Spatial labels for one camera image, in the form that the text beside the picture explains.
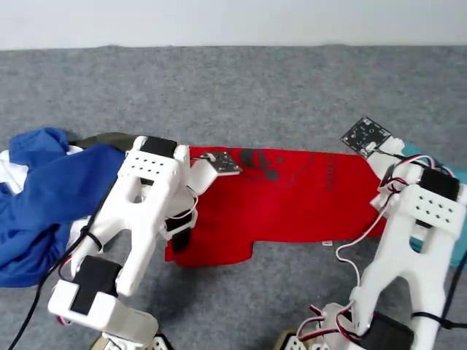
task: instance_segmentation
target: white wall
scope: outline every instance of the white wall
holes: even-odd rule
[[[0,49],[467,44],[467,0],[4,0]]]

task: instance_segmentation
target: black strap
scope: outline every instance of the black strap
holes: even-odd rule
[[[412,318],[413,317],[426,317],[427,319],[433,319],[435,321],[437,321],[441,327],[443,327],[444,329],[446,330],[452,330],[454,328],[466,328],[467,329],[467,324],[466,323],[458,323],[458,322],[453,322],[453,321],[450,321],[448,319],[443,319],[439,316],[436,316],[436,315],[433,315],[433,314],[430,314],[428,312],[414,312],[412,314]]]
[[[100,240],[93,233],[89,232],[89,229],[88,229],[87,226],[85,226],[85,227],[83,227],[81,229],[81,234],[84,235],[84,236],[89,237],[90,239],[92,239],[94,241],[94,243],[97,245],[97,247],[99,248],[99,251],[101,251],[102,248],[104,248],[104,246],[102,245]]]

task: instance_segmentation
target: gray carpet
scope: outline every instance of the gray carpet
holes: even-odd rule
[[[348,152],[339,142],[362,114],[452,166],[467,168],[467,48],[161,48],[0,52],[0,146],[56,125],[78,136],[148,133],[189,144]],[[122,258],[128,236],[109,252]],[[361,268],[377,241],[348,252]],[[309,303],[346,303],[351,268],[320,244],[256,244],[253,259],[182,269],[162,244],[128,303],[153,313],[175,349],[269,350]],[[59,327],[46,312],[52,282],[19,349],[86,349],[96,332]],[[32,289],[0,289],[0,348],[13,339]],[[467,276],[451,317],[467,322]],[[406,322],[403,281],[379,310]],[[465,331],[441,331],[459,349]]]

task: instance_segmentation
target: circuit board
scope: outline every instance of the circuit board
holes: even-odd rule
[[[391,133],[380,124],[363,117],[341,137],[341,141],[362,157],[368,158],[390,136]]]
[[[237,175],[242,171],[228,152],[209,152],[204,153],[201,157],[206,159],[220,176]]]

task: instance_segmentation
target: white wire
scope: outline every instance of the white wire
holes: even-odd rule
[[[436,162],[435,162],[435,160],[433,159],[433,157],[430,157],[429,155],[418,155],[417,157],[412,157],[412,158],[409,157],[409,158],[403,160],[403,161],[401,162],[401,164],[404,164],[404,163],[412,163],[412,162],[414,162],[414,161],[416,161],[416,160],[423,159],[423,158],[429,160],[429,162],[430,162],[430,168],[433,169],[433,168],[435,167]]]
[[[381,220],[381,218],[385,214],[385,211],[386,211],[388,205],[389,205],[389,201],[387,201],[385,206],[382,207],[382,209],[379,212],[377,218],[373,221],[373,223],[370,225],[370,227],[368,227],[365,230],[365,232],[362,233],[362,235],[359,238],[355,239],[353,242],[350,242],[348,244],[344,244],[343,246],[340,246],[338,249],[336,249],[336,258],[337,258],[337,260],[340,261],[341,263],[348,263],[354,268],[355,274],[357,275],[357,287],[360,286],[360,271],[358,270],[357,265],[353,261],[351,261],[350,259],[345,259],[345,258],[341,257],[341,255],[339,253],[340,253],[341,250],[343,250],[345,248],[348,248],[350,246],[354,246],[354,245],[360,243],[371,232],[371,230],[374,229],[374,227],[377,225],[377,223]]]
[[[179,217],[167,217],[167,219],[183,219],[184,217],[187,217],[188,215],[193,213],[193,211],[196,209],[196,206],[198,205],[198,202],[199,202],[199,197],[190,186],[187,186],[186,188],[187,188],[187,191],[190,193],[190,195],[193,197],[193,200],[195,201],[193,206],[191,207],[191,209],[189,211],[184,213],[182,216],[179,216]]]
[[[305,319],[297,329],[297,334],[296,334],[297,338],[300,338],[300,333],[307,324],[309,324],[310,322],[321,322],[321,321],[324,321],[323,316],[318,316],[318,317],[315,316],[315,317],[309,317],[308,319]]]

